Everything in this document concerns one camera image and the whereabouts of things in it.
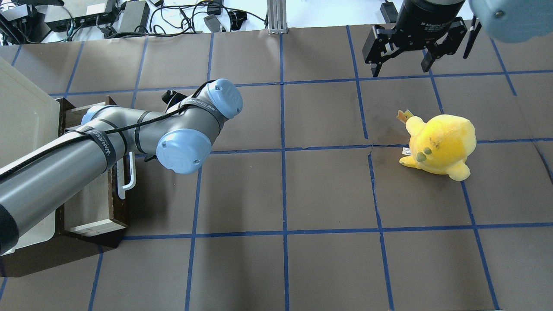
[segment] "metal frame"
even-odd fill
[[[267,20],[270,34],[288,33],[286,0],[267,0]]]

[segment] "white tag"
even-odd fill
[[[102,14],[106,11],[105,3],[92,4],[86,7],[86,15]]]

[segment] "robotic arm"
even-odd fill
[[[473,29],[476,17],[492,37],[504,42],[524,42],[536,35],[553,31],[553,1],[550,0],[468,0],[475,18],[467,50],[476,39],[480,24]],[[453,55],[467,33],[465,22],[457,14],[465,0],[404,0],[394,28],[373,26],[363,57],[377,77],[382,64],[405,51],[424,50],[424,72],[444,55]]]
[[[168,95],[164,113],[94,106],[80,127],[0,169],[0,254],[128,152],[195,172],[243,105],[226,79],[206,82],[190,97]]]

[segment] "yellow plush duck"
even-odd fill
[[[471,171],[465,161],[476,148],[474,126],[469,120],[439,115],[424,123],[409,110],[398,111],[398,119],[411,135],[411,155],[399,163],[433,174],[447,174],[458,182],[468,178]]]

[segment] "blue joint cap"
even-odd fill
[[[94,115],[106,108],[106,107],[112,107],[112,106],[115,106],[115,105],[97,105],[97,106],[92,106],[90,109],[88,109],[88,111],[85,113],[85,115],[82,117],[82,120],[81,120],[81,125],[85,125],[87,123],[89,123],[90,121],[92,121],[92,118],[94,118]]]
[[[242,95],[227,79],[217,79],[207,85],[211,102],[227,118],[232,119],[242,111]]]
[[[202,166],[211,153],[211,141],[195,129],[171,131],[159,140],[155,154],[159,162],[179,174],[190,174]]]

